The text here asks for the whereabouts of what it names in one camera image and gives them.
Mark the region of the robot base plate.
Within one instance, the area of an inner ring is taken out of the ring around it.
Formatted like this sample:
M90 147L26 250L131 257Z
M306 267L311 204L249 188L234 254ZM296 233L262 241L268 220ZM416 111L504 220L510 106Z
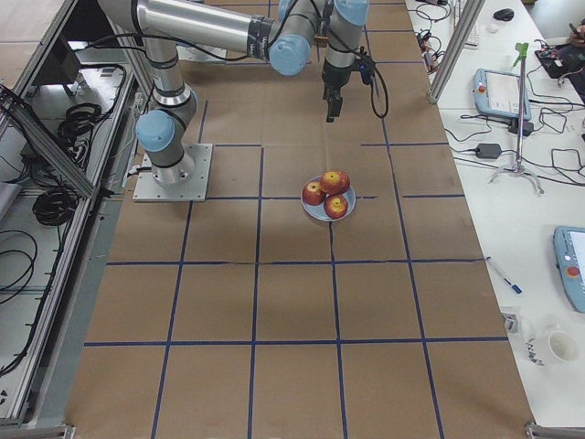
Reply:
M176 49L180 60L191 62L222 62L227 55L225 49L207 45L191 48L176 44Z

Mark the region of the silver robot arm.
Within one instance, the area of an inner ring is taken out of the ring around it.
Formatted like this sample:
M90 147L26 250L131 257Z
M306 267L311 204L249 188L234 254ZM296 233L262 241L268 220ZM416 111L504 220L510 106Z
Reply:
M140 117L136 134L161 186L187 181L196 164L181 142L197 99L178 67L178 45L232 50L294 76L307 64L312 44L323 40L323 98L331 123L342 109L341 90L359 69L359 42L369 9L367 1L281 1L279 15L272 19L195 1L101 1L99 6L144 43L158 108Z

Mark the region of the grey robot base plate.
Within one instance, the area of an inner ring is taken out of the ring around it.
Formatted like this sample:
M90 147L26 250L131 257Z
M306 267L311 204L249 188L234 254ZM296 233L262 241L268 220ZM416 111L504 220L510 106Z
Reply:
M137 202L204 202L207 197L213 144L184 146L184 156L175 166L161 168L144 154L133 200Z

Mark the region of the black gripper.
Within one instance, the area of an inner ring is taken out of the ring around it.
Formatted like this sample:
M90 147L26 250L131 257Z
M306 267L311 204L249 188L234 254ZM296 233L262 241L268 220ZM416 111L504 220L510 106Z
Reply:
M340 115L343 97L341 89L349 82L352 67L337 67L329 61L325 61L322 70L322 80L324 83L323 98L327 103L327 112L325 121L333 123Z

